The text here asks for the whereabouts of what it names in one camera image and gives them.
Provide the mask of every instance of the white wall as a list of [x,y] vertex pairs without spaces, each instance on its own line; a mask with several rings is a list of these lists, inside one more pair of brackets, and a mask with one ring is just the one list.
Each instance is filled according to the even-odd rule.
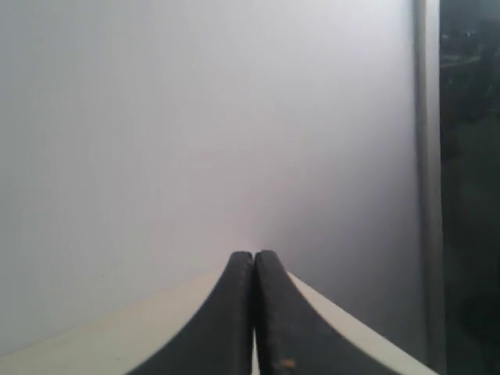
[[411,0],[4,0],[0,61],[0,353],[272,248],[425,358]]

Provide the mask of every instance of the gray wall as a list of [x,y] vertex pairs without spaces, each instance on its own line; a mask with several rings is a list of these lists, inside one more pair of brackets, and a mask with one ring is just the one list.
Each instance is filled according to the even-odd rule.
[[425,358],[412,1],[0,3],[0,353],[272,248]]

